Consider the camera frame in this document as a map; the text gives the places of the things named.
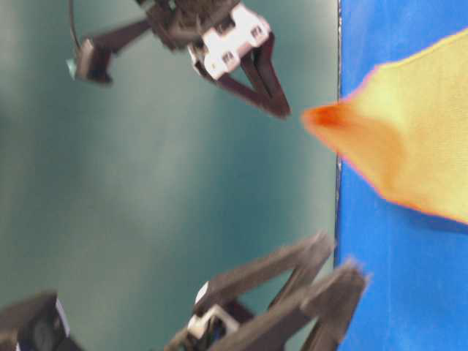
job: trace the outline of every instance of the yellow cloth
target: yellow cloth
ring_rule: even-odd
[[[468,223],[468,30],[378,66],[303,121],[386,200]]]

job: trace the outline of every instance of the teal background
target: teal background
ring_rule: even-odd
[[[113,62],[112,88],[73,82],[67,2],[1,1],[1,305],[53,287],[87,350],[158,349],[215,274],[333,234],[335,156],[298,117],[336,99],[336,2],[245,3],[276,33],[286,122],[151,34]],[[83,35],[141,11],[81,0],[76,15]],[[245,301],[264,307],[280,284]]]

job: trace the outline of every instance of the blue surface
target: blue surface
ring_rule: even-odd
[[[342,0],[341,96],[468,26],[468,1]],[[343,164],[338,261],[373,274],[343,350],[468,350],[468,227],[380,199]]]

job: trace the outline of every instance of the white plastic part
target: white plastic part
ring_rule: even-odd
[[[225,73],[231,73],[239,67],[241,59],[252,48],[260,47],[270,37],[270,25],[265,18],[247,9],[239,3],[231,10],[231,18],[235,26],[225,33],[211,27],[202,36],[206,47],[203,65],[208,74],[218,80]],[[192,64],[197,58],[189,46]]]
[[[198,294],[197,294],[197,297],[195,298],[195,303],[198,303],[198,301],[200,301],[200,299],[205,296],[206,294],[206,291],[208,290],[208,283],[209,282],[206,282],[200,290],[198,290]]]
[[[67,316],[65,315],[64,307],[61,305],[59,299],[57,299],[56,301],[56,309],[57,309],[58,315],[60,316],[61,324],[64,326],[65,335],[67,335],[68,337],[70,335],[70,326],[68,324]]]
[[[226,327],[226,334],[231,334],[239,329],[239,323],[218,305],[211,307],[202,317],[196,314],[190,318],[187,330],[195,338],[201,339],[206,332],[208,322],[212,317],[218,317]]]

